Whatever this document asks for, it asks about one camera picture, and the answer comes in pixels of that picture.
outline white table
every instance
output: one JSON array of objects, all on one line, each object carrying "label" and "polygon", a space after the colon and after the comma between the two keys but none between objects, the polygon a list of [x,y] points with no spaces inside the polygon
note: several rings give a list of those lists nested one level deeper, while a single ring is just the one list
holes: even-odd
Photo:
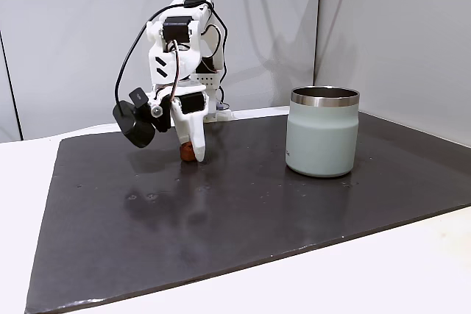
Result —
[{"label": "white table", "polygon": [[[287,112],[248,110],[235,118]],[[115,131],[108,124],[0,144],[0,313],[24,312],[59,142]],[[471,207],[78,313],[471,313],[470,292]]]}]

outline small red object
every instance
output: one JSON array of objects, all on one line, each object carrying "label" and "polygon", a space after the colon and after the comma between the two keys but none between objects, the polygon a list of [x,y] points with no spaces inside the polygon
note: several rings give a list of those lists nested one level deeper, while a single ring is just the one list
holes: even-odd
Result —
[{"label": "small red object", "polygon": [[182,161],[186,162],[196,161],[191,141],[188,141],[187,143],[184,143],[180,146],[180,158]]}]

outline mug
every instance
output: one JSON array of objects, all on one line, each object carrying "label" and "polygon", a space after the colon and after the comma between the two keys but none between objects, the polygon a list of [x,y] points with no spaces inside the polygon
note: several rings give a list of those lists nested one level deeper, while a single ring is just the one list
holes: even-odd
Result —
[{"label": "mug", "polygon": [[308,176],[334,177],[353,168],[360,93],[306,86],[291,92],[286,164]]}]

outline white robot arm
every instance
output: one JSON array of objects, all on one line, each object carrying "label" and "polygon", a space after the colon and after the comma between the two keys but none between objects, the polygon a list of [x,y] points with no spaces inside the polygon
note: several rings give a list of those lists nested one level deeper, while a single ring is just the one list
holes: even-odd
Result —
[{"label": "white robot arm", "polygon": [[[225,75],[227,29],[214,11],[213,0],[174,0],[145,30],[154,43],[149,50],[152,92],[134,90],[130,94],[134,106],[121,101],[121,109],[117,105],[113,114],[121,131],[139,147],[153,138],[149,124],[165,132],[171,115],[180,144],[191,143],[195,158],[202,161],[203,121],[217,120],[216,91]],[[201,40],[208,44],[211,56],[202,56]]]}]

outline black board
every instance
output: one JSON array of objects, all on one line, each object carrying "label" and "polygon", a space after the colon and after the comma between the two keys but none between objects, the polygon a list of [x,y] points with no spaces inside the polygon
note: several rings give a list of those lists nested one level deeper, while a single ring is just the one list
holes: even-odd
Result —
[{"label": "black board", "polygon": [[336,179],[285,164],[286,116],[205,125],[204,163],[175,131],[61,142],[26,313],[106,304],[466,207],[471,149],[360,114],[355,167]]}]

